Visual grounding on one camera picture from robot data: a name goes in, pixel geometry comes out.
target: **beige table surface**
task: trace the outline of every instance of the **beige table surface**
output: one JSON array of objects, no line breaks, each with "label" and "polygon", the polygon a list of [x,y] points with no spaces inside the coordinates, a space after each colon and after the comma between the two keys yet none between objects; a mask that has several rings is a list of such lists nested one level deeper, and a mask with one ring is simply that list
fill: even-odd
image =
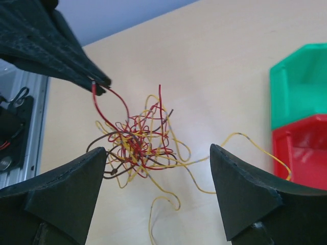
[{"label": "beige table surface", "polygon": [[[211,143],[220,144],[234,131],[270,150],[269,68],[303,44],[326,42],[326,23],[323,0],[202,0],[85,50],[113,79],[112,88],[124,95],[133,115],[162,84],[163,102],[174,109],[175,133],[196,160],[208,155]],[[113,95],[100,97],[99,104],[110,120],[125,119],[124,107]],[[101,135],[96,119],[89,92],[52,79],[41,172],[82,155]],[[241,136],[226,148],[272,170],[271,159]],[[208,161],[191,170],[202,188],[214,190]],[[182,201],[179,212],[165,201],[154,206],[158,245],[229,244],[216,196],[200,193],[183,168],[154,177]],[[123,190],[116,180],[104,180],[87,244],[150,244],[149,211],[158,195],[149,179],[136,178]]]}]

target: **wire bundle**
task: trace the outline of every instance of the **wire bundle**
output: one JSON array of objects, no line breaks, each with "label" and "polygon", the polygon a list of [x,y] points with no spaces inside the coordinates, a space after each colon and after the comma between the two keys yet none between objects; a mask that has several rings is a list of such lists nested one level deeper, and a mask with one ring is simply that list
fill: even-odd
[{"label": "wire bundle", "polygon": [[[161,86],[159,85],[159,96],[149,95],[146,99],[144,111],[137,116],[130,116],[129,110],[124,102],[124,100],[113,90],[107,88],[110,92],[114,93],[124,104],[127,112],[127,119],[125,123],[116,122],[112,124],[101,112],[96,97],[96,84],[92,85],[93,93],[93,102],[96,110],[105,121],[105,126],[111,131],[109,132],[99,121],[96,121],[96,126],[104,134],[101,137],[95,139],[88,147],[87,152],[90,147],[97,141],[107,138],[107,141],[112,143],[112,148],[107,151],[107,164],[110,165],[111,170],[105,170],[104,179],[113,179],[116,178],[120,188],[124,188],[129,182],[131,182],[135,176],[139,175],[142,178],[150,178],[151,181],[164,193],[174,196],[178,202],[175,205],[170,199],[165,196],[157,197],[153,200],[150,210],[149,217],[149,234],[151,243],[155,244],[152,231],[151,231],[151,216],[154,203],[159,199],[165,199],[170,204],[173,205],[173,208],[178,211],[181,207],[181,202],[178,196],[170,191],[164,190],[150,175],[149,171],[151,170],[164,170],[166,168],[174,167],[184,167],[190,174],[193,182],[195,183],[197,189],[201,192],[208,194],[216,194],[213,191],[202,190],[197,184],[193,174],[188,169],[188,165],[205,161],[209,156],[190,162],[191,159],[191,150],[190,148],[178,140],[175,136],[175,133],[171,127],[170,116],[173,113],[173,110],[170,113],[167,113],[167,110],[162,104],[161,100]],[[150,107],[148,106],[149,99],[155,99],[156,102]],[[159,127],[154,128],[155,123],[158,122]],[[272,156],[262,148],[260,148],[253,140],[251,140],[247,135],[242,133],[232,133],[227,139],[221,144],[221,147],[230,140],[234,135],[242,135],[246,137],[255,147],[264,152],[265,154],[272,157],[274,160],[282,164],[288,171],[289,175],[287,180],[291,179],[290,169],[279,159]],[[170,142],[175,143],[176,152],[169,147]],[[180,145],[185,147],[188,152],[188,157],[183,158],[180,153]],[[121,174],[127,173],[128,179],[125,185],[121,185],[118,176]]]}]

